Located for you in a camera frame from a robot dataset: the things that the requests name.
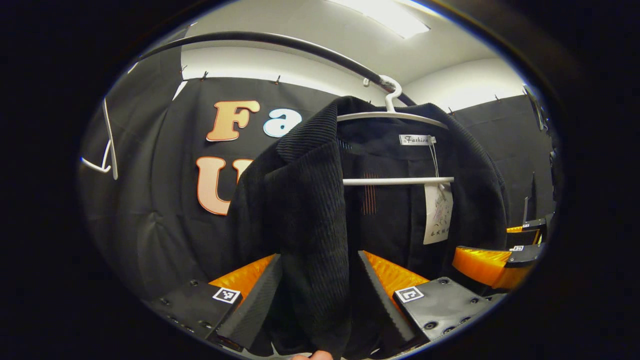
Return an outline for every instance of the black curved rod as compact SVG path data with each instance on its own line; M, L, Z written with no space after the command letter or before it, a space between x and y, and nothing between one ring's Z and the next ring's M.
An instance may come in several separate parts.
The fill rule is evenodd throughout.
M340 53L336 53L331 49L327 49L326 47L314 44L312 42L300 40L298 38L288 37L285 35L278 35L278 34L271 34L271 33L256 33L252 31L224 31L221 33L208 33L203 35L195 35L192 37L174 40L168 44L162 45L160 47L156 47L155 49L149 51L148 53L140 56L138 58L138 61L144 60L149 56L155 55L162 51L173 49L174 47L195 44L198 42L220 41L220 40L244 40L244 41L265 42L269 44L282 45L282 46L290 47L292 49L304 51L306 53L319 56L321 58L332 61L344 68L347 68L355 72L356 74L362 76L363 78L369 79L369 81L380 86L386 92L391 93L394 91L393 85L385 83L380 78L380 75L376 74L371 69L356 62L355 60L352 60ZM405 94L401 94L398 97L398 100L402 101L407 106L416 105L416 103Z

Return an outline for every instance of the corduroy jacket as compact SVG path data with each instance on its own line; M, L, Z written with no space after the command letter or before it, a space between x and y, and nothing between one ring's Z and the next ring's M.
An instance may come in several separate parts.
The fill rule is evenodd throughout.
M352 333L358 319L352 316L357 304L351 303L349 253L359 249L348 245L337 117L365 111L386 109L355 97L339 97L298 124L244 171L228 212L233 229L229 259L244 265L281 254L289 311L312 346L296 350L325 350L334 359L340 359L358 337ZM508 200L504 180L486 151L433 104L396 111L447 125L456 153L451 228L439 275L451 276L457 245L503 250ZM277 339L272 340L277 349Z

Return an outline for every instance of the white tag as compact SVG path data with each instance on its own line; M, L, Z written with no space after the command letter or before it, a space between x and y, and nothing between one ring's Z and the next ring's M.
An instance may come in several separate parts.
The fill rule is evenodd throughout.
M449 237L453 194L451 193L451 183L442 185L424 185L424 196L427 203L427 225L422 243L425 245L444 241Z
M398 135L400 137L400 145L431 145L431 135Z

